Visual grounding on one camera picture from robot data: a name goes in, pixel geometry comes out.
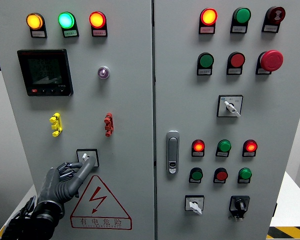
yellow indicator light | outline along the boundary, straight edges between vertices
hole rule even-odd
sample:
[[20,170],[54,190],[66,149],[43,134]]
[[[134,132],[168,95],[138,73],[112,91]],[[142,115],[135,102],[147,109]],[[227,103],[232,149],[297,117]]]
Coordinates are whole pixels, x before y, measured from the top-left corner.
[[205,9],[201,14],[201,21],[204,25],[213,25],[217,21],[217,11],[213,8]]
[[90,14],[89,21],[92,27],[100,29],[106,24],[106,17],[102,12],[95,11]]
[[32,30],[38,30],[42,27],[44,24],[43,17],[38,13],[30,13],[26,17],[26,24],[32,29]]

illuminated red light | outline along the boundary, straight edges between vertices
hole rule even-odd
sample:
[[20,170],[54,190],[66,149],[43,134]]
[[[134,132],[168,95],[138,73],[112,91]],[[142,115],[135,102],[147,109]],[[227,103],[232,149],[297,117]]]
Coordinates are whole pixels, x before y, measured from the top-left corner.
[[196,140],[193,143],[193,150],[196,152],[202,152],[205,149],[205,143],[202,140]]
[[106,24],[106,17],[102,12],[95,11],[90,14],[89,21],[92,27],[100,29]]
[[249,153],[255,152],[258,148],[258,145],[255,141],[249,140],[245,143],[245,150]]
[[202,11],[200,19],[204,25],[211,26],[216,23],[218,18],[217,11],[213,8],[206,8]]

warning sign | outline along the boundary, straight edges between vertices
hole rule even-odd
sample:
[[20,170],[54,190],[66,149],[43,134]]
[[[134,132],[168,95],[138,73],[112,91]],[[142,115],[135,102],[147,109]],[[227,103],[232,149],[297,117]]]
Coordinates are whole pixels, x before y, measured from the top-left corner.
[[132,219],[107,185],[92,176],[70,216],[78,229],[132,230]]

green push button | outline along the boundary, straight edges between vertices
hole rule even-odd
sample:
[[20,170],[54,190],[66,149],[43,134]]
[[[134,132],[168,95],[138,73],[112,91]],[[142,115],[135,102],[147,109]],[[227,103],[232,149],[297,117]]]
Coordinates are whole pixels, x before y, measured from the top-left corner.
[[214,63],[214,58],[210,54],[202,55],[200,58],[200,65],[204,68],[210,67]]
[[236,13],[234,15],[234,19],[240,23],[245,24],[248,22],[251,18],[251,12],[248,8],[239,8],[236,10]]
[[244,180],[248,180],[249,178],[251,178],[252,172],[249,168],[245,167],[239,171],[239,176]]
[[200,180],[202,179],[204,175],[202,174],[202,172],[199,172],[199,171],[195,171],[194,173],[192,173],[191,177],[193,180]]
[[218,143],[218,149],[220,149],[223,153],[229,152],[231,149],[231,143],[228,140],[221,140]]

emergency stop button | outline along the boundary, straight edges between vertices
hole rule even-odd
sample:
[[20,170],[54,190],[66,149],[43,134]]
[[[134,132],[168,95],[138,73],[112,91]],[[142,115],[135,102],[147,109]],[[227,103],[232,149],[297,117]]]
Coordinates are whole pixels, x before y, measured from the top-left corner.
[[271,74],[278,70],[284,62],[284,56],[278,50],[269,50],[260,54],[255,74]]

